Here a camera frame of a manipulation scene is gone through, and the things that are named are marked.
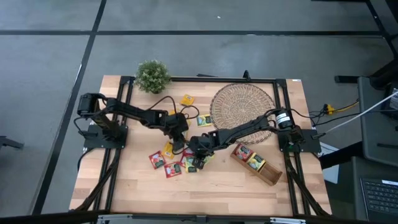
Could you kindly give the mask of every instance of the white cable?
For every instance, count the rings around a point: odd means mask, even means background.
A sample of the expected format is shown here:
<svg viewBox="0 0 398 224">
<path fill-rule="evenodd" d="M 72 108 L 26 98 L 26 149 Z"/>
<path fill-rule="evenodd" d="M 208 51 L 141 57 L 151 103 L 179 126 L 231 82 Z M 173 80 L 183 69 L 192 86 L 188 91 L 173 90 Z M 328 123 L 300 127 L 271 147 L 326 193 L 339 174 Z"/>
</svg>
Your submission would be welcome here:
<svg viewBox="0 0 398 224">
<path fill-rule="evenodd" d="M 373 105 L 372 107 L 370 107 L 370 108 L 367 109 L 366 111 L 363 111 L 362 113 L 356 115 L 354 118 L 351 118 L 351 119 L 349 119 L 348 121 L 346 121 L 346 122 L 344 122 L 344 123 L 341 123 L 341 124 L 339 124 L 339 125 L 337 125 L 337 126 L 331 128 L 331 129 L 327 130 L 327 131 L 325 132 L 325 134 L 326 134 L 326 133 L 329 133 L 330 131 L 332 131 L 332 130 L 334 130 L 334 129 L 336 129 L 336 128 L 339 128 L 339 127 L 343 126 L 344 124 L 348 124 L 348 123 L 350 123 L 351 121 L 355 120 L 356 118 L 358 118 L 358 117 L 360 117 L 360 116 L 366 114 L 366 113 L 369 112 L 371 109 L 373 109 L 373 108 L 379 106 L 381 103 L 383 103 L 384 101 L 386 101 L 386 100 L 392 98 L 392 97 L 395 96 L 396 94 L 398 94 L 398 91 L 396 91 L 395 93 L 389 95 L 387 98 L 383 99 L 382 101 L 376 103 L 375 105 Z"/>
</svg>

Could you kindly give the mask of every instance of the wooden box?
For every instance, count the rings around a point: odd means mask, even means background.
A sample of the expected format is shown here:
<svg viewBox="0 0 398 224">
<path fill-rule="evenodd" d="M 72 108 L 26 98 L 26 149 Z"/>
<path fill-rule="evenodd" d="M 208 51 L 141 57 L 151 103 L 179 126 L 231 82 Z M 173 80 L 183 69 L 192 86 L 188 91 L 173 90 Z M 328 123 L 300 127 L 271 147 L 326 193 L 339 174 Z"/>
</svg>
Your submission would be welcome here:
<svg viewBox="0 0 398 224">
<path fill-rule="evenodd" d="M 235 155 L 235 151 L 241 147 L 240 144 L 234 149 L 234 151 L 231 154 L 231 157 L 236 160 L 238 163 L 240 163 L 243 167 L 245 167 L 247 170 L 252 172 L 255 176 L 259 177 L 261 180 L 263 180 L 265 183 L 273 186 L 275 185 L 279 178 L 282 175 L 282 171 L 276 169 L 272 164 L 270 164 L 266 158 L 266 163 L 258 170 L 256 171 L 253 169 L 251 166 L 249 166 L 246 162 L 241 160 L 238 156 Z"/>
</svg>

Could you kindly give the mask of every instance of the round wicker mat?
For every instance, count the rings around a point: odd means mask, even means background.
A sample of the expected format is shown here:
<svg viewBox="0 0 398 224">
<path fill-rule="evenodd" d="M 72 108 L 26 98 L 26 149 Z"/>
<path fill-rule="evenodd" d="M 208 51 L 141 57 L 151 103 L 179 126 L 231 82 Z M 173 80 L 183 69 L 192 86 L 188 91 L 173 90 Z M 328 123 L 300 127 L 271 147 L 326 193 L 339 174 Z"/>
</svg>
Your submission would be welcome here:
<svg viewBox="0 0 398 224">
<path fill-rule="evenodd" d="M 264 90 L 251 84 L 233 83 L 224 86 L 214 96 L 210 105 L 210 116 L 217 129 L 230 129 L 256 119 L 273 108 L 274 102 Z M 259 131 L 236 142 L 256 144 L 270 135 L 269 131 Z"/>
</svg>

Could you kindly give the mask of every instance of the small succulent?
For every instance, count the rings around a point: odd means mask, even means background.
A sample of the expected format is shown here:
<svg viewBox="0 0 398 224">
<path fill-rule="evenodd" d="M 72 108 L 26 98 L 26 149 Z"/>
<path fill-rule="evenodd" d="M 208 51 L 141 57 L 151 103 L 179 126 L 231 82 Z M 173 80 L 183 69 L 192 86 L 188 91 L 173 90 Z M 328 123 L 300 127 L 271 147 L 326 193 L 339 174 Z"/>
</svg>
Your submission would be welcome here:
<svg viewBox="0 0 398 224">
<path fill-rule="evenodd" d="M 140 90 L 160 93 L 170 83 L 170 75 L 166 65 L 156 60 L 146 60 L 140 63 L 136 73 L 136 83 Z"/>
</svg>

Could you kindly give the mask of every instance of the wooden table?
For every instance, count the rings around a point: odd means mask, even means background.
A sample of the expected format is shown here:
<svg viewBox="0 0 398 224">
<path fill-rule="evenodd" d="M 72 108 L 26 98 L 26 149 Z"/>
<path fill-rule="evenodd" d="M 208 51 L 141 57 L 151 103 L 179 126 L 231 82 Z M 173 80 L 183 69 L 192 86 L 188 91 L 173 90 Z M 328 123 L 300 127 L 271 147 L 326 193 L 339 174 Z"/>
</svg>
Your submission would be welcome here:
<svg viewBox="0 0 398 224">
<path fill-rule="evenodd" d="M 116 97 L 119 80 L 120 76 L 104 76 L 99 92 L 107 97 Z M 212 98 L 220 88 L 227 84 L 229 83 L 173 82 L 158 95 L 145 93 L 134 86 L 130 104 L 148 108 L 166 95 L 170 95 L 178 103 L 184 94 L 189 94 L 195 97 L 194 105 L 198 107 L 200 113 L 207 114 Z M 274 99 L 271 84 L 254 85 L 262 88 Z M 308 114 L 301 81 L 287 80 L 287 88 L 291 107 L 301 114 Z M 279 90 L 279 95 L 283 99 L 282 90 Z M 171 110 L 172 103 L 165 100 L 159 103 L 155 109 Z M 185 111 L 192 116 L 196 113 L 195 110 L 187 109 Z M 294 113 L 294 120 L 302 129 L 310 128 L 308 118 Z M 213 126 L 198 128 L 196 120 L 192 121 L 188 138 L 214 129 Z M 126 147 L 121 154 L 111 207 L 112 212 L 292 215 L 283 155 L 279 151 L 275 134 L 260 144 L 250 146 L 253 151 L 284 172 L 279 182 L 275 186 L 270 186 L 230 158 L 229 155 L 236 147 L 235 144 L 227 149 L 217 151 L 215 158 L 200 172 L 195 174 L 183 172 L 182 175 L 166 179 L 163 167 L 154 170 L 148 156 L 162 150 L 168 137 L 159 130 L 148 129 L 131 119 L 127 121 L 127 125 L 129 134 Z M 97 184 L 103 155 L 104 149 L 95 149 L 82 160 L 70 208 L 79 206 Z M 175 156 L 173 161 L 179 161 L 180 156 Z M 331 213 L 319 161 L 310 153 L 301 153 L 301 159 L 307 188 L 322 208 Z M 300 191 L 297 186 L 295 188 L 298 209 L 300 213 L 303 213 Z M 107 192 L 108 187 L 105 186 L 100 208 L 104 208 Z"/>
</svg>

